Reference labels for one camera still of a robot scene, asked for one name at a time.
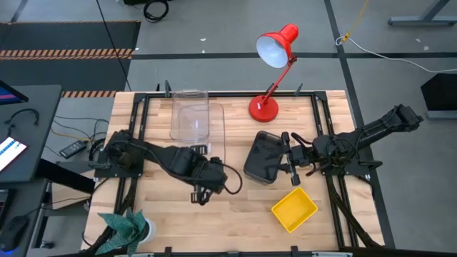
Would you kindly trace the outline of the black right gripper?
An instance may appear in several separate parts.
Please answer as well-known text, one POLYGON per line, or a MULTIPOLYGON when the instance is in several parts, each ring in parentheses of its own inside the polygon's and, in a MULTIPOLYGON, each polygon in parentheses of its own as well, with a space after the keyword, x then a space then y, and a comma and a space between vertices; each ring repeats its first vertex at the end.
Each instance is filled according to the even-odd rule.
POLYGON ((311 142, 305 140, 295 132, 292 132, 291 134, 282 132, 281 143, 282 154, 278 155, 276 162, 282 164, 278 165, 276 168, 291 176, 291 183, 293 186, 299 186, 301 180, 296 171, 297 166, 305 167, 312 164, 313 169, 306 174, 307 176, 312 175, 316 170, 315 163, 311 162, 313 148, 306 147, 306 145, 311 145, 311 142))

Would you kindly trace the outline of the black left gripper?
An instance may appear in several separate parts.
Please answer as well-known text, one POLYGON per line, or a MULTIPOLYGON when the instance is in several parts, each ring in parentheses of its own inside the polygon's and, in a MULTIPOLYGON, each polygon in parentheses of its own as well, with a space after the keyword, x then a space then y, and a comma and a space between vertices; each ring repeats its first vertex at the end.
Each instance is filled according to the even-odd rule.
MULTIPOLYGON (((205 144, 192 145, 190 148, 201 155, 208 153, 208 146, 205 144)), ((227 178, 224 173, 223 162, 219 157, 211 157, 209 160, 201 161, 191 172, 190 182, 210 191, 192 192, 191 202, 204 206, 210 200, 211 191, 216 194, 223 191, 227 178)))

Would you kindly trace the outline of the red desk lamp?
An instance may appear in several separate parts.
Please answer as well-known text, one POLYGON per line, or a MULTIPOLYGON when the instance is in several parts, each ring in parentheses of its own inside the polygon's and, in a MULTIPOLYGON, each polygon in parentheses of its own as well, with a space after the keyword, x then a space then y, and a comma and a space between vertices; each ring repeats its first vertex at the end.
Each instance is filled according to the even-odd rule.
POLYGON ((284 68, 269 94, 259 95, 251 99, 248 112, 256 121, 269 122, 274 120, 278 114, 279 107, 272 95, 297 61, 296 55, 292 52, 292 43, 298 34, 297 25, 286 24, 281 30, 264 33, 256 40, 256 50, 260 58, 275 69, 284 68))

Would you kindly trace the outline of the white plant pot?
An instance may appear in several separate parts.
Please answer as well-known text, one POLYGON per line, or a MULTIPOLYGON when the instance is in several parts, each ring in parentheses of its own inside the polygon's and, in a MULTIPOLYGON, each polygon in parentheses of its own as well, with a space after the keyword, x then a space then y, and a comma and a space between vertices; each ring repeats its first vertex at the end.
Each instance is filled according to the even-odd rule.
POLYGON ((148 218, 146 218, 145 221, 146 225, 141 233, 139 245, 152 241, 157 233, 156 224, 148 218))

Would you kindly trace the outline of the green artificial plant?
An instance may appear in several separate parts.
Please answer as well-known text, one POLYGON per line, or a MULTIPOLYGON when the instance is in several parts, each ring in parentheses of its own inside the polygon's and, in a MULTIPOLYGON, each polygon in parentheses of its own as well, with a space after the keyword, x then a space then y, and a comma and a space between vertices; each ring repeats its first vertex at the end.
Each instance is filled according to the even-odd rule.
POLYGON ((135 254, 146 227, 142 210, 133 213, 131 208, 128 208, 125 216, 114 213, 98 213, 98 215, 104 219, 109 228, 115 230, 116 234, 97 249, 96 255, 108 253, 122 246, 127 247, 128 257, 135 254))

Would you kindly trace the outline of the black power adapter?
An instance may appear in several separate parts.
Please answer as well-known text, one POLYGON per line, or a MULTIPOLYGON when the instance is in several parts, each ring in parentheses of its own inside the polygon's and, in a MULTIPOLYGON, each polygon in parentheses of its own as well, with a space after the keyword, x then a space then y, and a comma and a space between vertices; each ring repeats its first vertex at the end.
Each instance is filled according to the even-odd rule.
POLYGON ((75 141, 74 143, 68 145, 66 148, 63 148, 60 150, 59 154, 61 157, 65 159, 69 159, 72 156, 82 152, 87 148, 87 142, 86 141, 75 141))

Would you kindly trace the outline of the black desk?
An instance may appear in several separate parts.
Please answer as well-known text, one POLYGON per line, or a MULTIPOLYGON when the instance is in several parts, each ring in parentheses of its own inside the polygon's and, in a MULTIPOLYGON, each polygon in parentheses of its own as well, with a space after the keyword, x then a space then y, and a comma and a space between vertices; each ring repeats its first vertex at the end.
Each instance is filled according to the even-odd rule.
POLYGON ((0 143, 8 135, 9 126, 4 122, 11 119, 15 125, 11 137, 25 144, 27 149, 0 171, 0 183, 27 182, 36 177, 62 92, 60 85, 13 88, 27 96, 29 101, 0 106, 0 143))

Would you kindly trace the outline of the black box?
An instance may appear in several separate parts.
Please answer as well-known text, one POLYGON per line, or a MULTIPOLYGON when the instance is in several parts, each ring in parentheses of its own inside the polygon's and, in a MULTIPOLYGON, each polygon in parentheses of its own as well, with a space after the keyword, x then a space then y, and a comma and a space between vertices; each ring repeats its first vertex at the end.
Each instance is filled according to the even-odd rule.
POLYGON ((457 120, 457 74, 436 74, 421 87, 430 120, 457 120))

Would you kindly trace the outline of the black lower desk surface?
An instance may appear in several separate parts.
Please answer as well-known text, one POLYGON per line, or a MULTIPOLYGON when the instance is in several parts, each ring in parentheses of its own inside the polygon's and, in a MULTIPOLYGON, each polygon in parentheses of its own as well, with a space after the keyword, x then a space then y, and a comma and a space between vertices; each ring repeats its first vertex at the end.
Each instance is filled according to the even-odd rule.
POLYGON ((0 189, 9 190, 8 208, 3 221, 0 223, 0 233, 14 217, 25 216, 29 220, 18 246, 7 252, 0 250, 0 257, 26 257, 39 217, 39 208, 46 195, 47 184, 48 182, 44 178, 27 182, 0 183, 0 189))

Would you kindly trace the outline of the lit phone screen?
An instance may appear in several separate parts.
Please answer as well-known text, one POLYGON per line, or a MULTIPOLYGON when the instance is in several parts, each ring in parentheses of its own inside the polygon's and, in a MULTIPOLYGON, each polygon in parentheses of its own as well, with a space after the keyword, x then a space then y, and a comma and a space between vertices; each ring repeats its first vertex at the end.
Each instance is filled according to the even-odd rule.
POLYGON ((0 143, 0 171, 3 171, 19 155, 21 155, 27 146, 12 137, 7 137, 0 143))

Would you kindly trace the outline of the black computer mouse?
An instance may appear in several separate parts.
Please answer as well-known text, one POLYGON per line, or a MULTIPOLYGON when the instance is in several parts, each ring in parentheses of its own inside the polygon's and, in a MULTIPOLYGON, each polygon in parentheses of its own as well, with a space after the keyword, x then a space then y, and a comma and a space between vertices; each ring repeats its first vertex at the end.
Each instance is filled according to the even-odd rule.
POLYGON ((27 216, 15 216, 0 233, 0 251, 9 252, 17 248, 29 223, 27 216))

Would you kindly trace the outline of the grey metal stand foot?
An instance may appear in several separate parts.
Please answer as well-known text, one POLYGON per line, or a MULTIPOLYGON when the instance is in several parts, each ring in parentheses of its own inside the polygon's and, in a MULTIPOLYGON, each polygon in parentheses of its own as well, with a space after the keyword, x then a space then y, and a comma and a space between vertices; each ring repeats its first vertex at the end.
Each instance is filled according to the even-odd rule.
POLYGON ((388 19, 389 26, 454 26, 457 16, 439 16, 438 13, 450 0, 435 0, 419 16, 392 16, 388 19))

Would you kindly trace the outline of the black hazard-striped floor mat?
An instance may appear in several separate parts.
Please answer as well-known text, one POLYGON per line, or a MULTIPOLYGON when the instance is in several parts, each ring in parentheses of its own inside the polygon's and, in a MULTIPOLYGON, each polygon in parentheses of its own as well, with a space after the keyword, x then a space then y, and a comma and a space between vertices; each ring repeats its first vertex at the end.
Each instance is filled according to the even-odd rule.
POLYGON ((64 98, 113 97, 129 88, 141 23, 0 23, 0 80, 10 86, 62 87, 64 98))

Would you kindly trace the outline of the computer monitor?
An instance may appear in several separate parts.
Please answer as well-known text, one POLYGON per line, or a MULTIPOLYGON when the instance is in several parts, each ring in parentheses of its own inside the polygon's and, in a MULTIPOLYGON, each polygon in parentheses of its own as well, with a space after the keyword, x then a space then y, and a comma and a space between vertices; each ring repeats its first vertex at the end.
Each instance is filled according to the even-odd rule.
POLYGON ((0 106, 28 102, 29 98, 0 80, 0 106))

